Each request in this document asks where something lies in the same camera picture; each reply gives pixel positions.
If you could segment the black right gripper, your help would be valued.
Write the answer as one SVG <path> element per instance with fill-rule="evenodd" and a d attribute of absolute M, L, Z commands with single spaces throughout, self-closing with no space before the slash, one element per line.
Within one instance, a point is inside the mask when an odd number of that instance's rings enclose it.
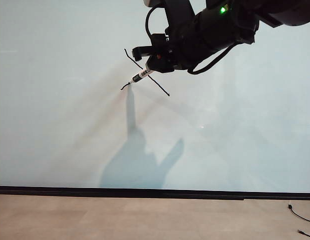
<path fill-rule="evenodd" d="M 185 34 L 173 32 L 171 35 L 164 33 L 151 34 L 152 46 L 137 46 L 132 49 L 135 61 L 148 57 L 146 69 L 170 73 L 175 70 L 186 70 L 188 57 L 185 51 Z"/>

